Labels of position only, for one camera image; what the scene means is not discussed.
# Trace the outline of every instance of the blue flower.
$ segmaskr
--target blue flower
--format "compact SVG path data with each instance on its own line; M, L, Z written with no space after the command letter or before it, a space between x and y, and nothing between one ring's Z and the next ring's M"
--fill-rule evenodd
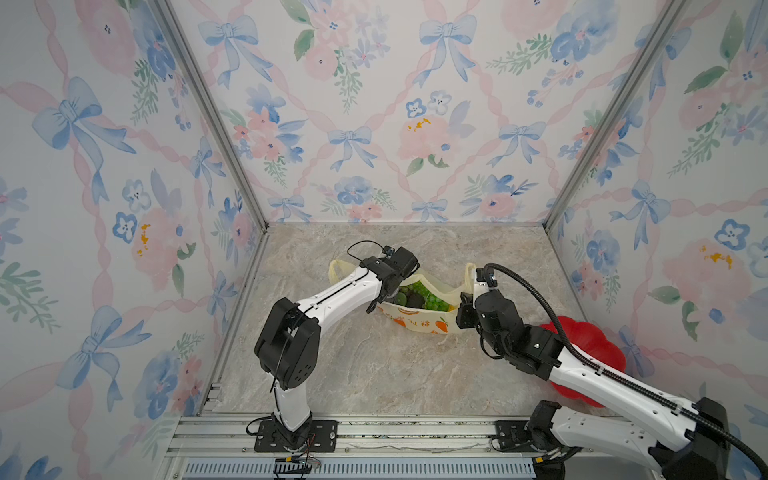
M406 111L408 112L408 118L416 118L427 113L427 108L422 103L421 98L416 98L414 101L406 103Z
M596 177L596 180L598 181L598 183L602 187L603 185L605 185L605 181L606 180L610 180L611 177L613 177L613 176L614 176L614 173L612 171L608 170L608 167L603 167L600 170L598 170L598 175Z
M163 351L149 361L134 390L134 415L155 420L168 407L168 399L179 383L181 361L178 352Z
M752 243L746 249L750 259L750 271L758 278L768 278L768 237L762 243Z
M733 218L723 222L723 227L715 233L715 240L731 250L744 250L746 236L750 234L750 226L745 223L736 223Z
M434 110L438 115L445 115L448 113L448 104L451 103L453 97L445 92L445 90L433 91L429 95L429 103L427 108Z
M587 257L592 260L594 271L604 276L616 271L621 255L619 243L608 230L597 230L587 243Z
M640 127L643 124L643 118L640 116L640 108L643 106L643 98L637 97L624 112L622 119L624 124L619 129L619 138L624 138L629 131L629 127Z
M764 111L761 114L757 114L760 107L755 107L750 111L749 114L736 114L737 122L736 124L731 124L729 128L726 128L724 133L727 137L733 137L733 146L736 147L740 142L742 138L746 138L747 140L754 140L755 139L755 132L756 130L764 130L764 122L763 119L765 119L766 115L768 114L768 111Z
M371 41L366 39L366 43L362 43L362 39L358 39L357 48L355 48L355 65L358 67L365 65L366 68L371 68L371 60L376 60L376 56L371 53Z
M152 204L149 194L144 191L141 180L127 180L123 187L123 198L128 202L128 208L135 214L146 210Z
M29 210L29 206L22 202L22 200L25 200L26 198L26 188L22 187L8 191L8 187L5 185L5 180L0 177L0 217L5 215L8 208L16 210L17 212L25 212Z
M512 187L507 184L514 179L515 177L512 175L505 175L499 179L496 179L495 175L489 175L483 183L482 192L484 194L509 194L512 192Z
M736 424L730 423L728 429L731 435L741 440L741 430ZM746 480L745 472L750 474L750 478L761 478L760 470L757 469L757 465L749 457L744 455L739 449L731 449L730 457L728 458L728 475L733 480Z
M386 33L379 33L378 30L374 30L371 33L371 40L373 41L372 47L379 54L379 57L384 57L384 54L389 51L389 45L385 45Z
M11 230L16 228L18 218L9 218L3 223L0 223L0 257L5 252L5 244L19 245L22 242L22 238L18 235L11 233Z
M253 111L261 115L261 111L266 108L266 111L270 113L270 121L276 124L280 123L280 114L277 113L277 109L285 107L286 101L283 97L272 98L272 94L264 84L259 84L256 88L248 87L245 91L250 96L247 103Z
M146 3L140 3L131 11L131 23L134 25L136 45L147 55L152 71L165 80L170 71L176 70L176 61L165 45L163 32Z
M373 198L371 182L363 177L344 177L334 185L336 198L345 205L355 203L362 205Z
M112 234L117 238L123 239L125 243L130 243L134 240L137 225L138 220L136 220L136 215L126 215L123 212L118 212L114 218Z
M0 431L0 444L2 444L2 431ZM13 453L0 465L0 478L2 480L19 480L22 477L22 457L19 455L20 446L17 445ZM61 475L61 467L51 468L47 472L48 456L38 458L27 470L24 480L55 480Z
M584 283L584 276L581 275L580 271L574 270L573 273L571 273L571 282L578 289L581 287L581 284Z
M558 22L559 35L552 42L552 59L565 60L570 55L580 61L599 53L616 37L616 17L613 0L577 3Z

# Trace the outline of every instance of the black mounting plate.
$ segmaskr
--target black mounting plate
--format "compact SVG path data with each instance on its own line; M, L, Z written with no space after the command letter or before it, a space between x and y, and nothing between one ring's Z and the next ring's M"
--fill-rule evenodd
M496 438L498 439L498 449L506 452L514 449L515 452L537 452L530 445L516 449L516 445L526 443L530 435L525 431L527 420L497 420L494 422L496 427Z
M314 435L310 453L333 453L336 450L336 430L339 423L336 420L313 420L310 426L311 439ZM259 424L256 434L256 444L253 450L259 453L286 453L286 449L277 440L275 422L264 420Z

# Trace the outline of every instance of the pink flower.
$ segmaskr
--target pink flower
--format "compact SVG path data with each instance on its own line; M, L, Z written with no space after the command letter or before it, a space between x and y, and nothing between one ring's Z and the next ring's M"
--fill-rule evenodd
M202 365L203 360L198 359L196 355L192 355L181 367L181 374L179 375L180 384L182 386L193 385Z
M439 117L422 117L419 121L410 121L403 125L400 131L400 149L397 154L403 160L423 158L434 154L439 161L442 157L446 163L452 159L451 135L448 133L448 122Z
M698 322L699 339L733 340L732 332L746 327L736 313L737 304L752 291L751 279L739 257L708 239L685 246L680 256L664 261L664 275L675 285L683 301L696 310L688 322Z
M136 43L125 10L117 2L101 0L75 0L74 9L96 61L114 74L133 77Z
M187 404L187 400L191 396L192 394L190 390L180 384L179 387L176 390L174 390L174 396L171 397L171 399L173 399L174 401L174 404L170 408L171 411L183 412Z
M264 108L260 114L255 111L249 111L248 116L251 120L248 121L248 128L253 131L262 132L275 132L277 131L277 124L270 121L270 113Z
M355 205L352 208L348 208L346 212L351 220L359 221L360 223L367 223L372 218L382 217L382 208L373 202Z
M339 6L323 6L322 12L310 13L310 20L315 26L315 41L320 44L333 44L336 47L349 45L350 23L347 14Z
M702 88L688 97L680 107L680 126L686 130L706 124L712 120L723 103L723 92L719 88Z
M251 231L253 231L253 224L250 222L250 218L243 213L235 215L235 219L232 221L232 240L234 240L235 246L245 247L250 239Z
M250 140L250 137L248 136L248 129L245 128L243 125L235 125L235 135L234 139L237 141L241 141L243 139Z
M515 199L509 194L491 194L483 199L480 211L485 217L507 217L515 211Z
M304 68L312 78L328 80L333 76L337 66L336 54L328 45L317 45L306 53Z
M547 31L563 15L566 6L567 0L504 2L502 23L522 43L524 39Z
M743 104L757 90L768 85L768 53L760 45L754 51L742 50L730 63L730 71L722 80L722 89L730 101Z
M583 279L581 294L589 292L592 300L597 300L603 294L603 276L595 272L589 262L583 262L578 271Z
M584 142L584 145L586 145L589 139L592 138L593 133L594 133L594 127L582 127L581 133L576 135L574 137L574 140L581 140Z
M284 155L283 142L277 140L274 131L262 131L253 136L253 146L250 153L254 158L263 158L267 161L277 161L280 155Z
M187 243L192 243L187 222L179 213L169 217L159 207L149 210L139 222L131 256L136 270L152 279L156 291L164 290L168 284L170 271L178 262L177 251L187 251Z

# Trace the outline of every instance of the marble floor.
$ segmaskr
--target marble floor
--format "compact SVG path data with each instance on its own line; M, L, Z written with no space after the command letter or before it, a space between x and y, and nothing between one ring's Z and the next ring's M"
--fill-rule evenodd
M467 262L500 263L533 284L554 310L582 319L554 251L541 227L456 225L279 225L270 227L266 256L237 331L215 412L271 412L271 379L253 354L266 315L286 296L294 301L328 287L333 259L351 260L346 248L372 239L404 246L422 268L449 285L463 282ZM356 247L358 256L375 246ZM527 323L547 320L521 286L500 276L502 292ZM539 400L608 415L565 399L550 384L525 375L480 350L473 329L448 335L417 333L361 306L320 343L318 365L307 380L310 408L324 414L530 415Z

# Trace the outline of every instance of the metal vent grille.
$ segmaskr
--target metal vent grille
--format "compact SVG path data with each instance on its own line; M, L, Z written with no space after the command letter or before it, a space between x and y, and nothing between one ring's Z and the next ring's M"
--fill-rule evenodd
M535 478L529 458L322 458L305 478ZM299 465L277 464L281 478ZM275 478L273 458L190 458L182 478Z

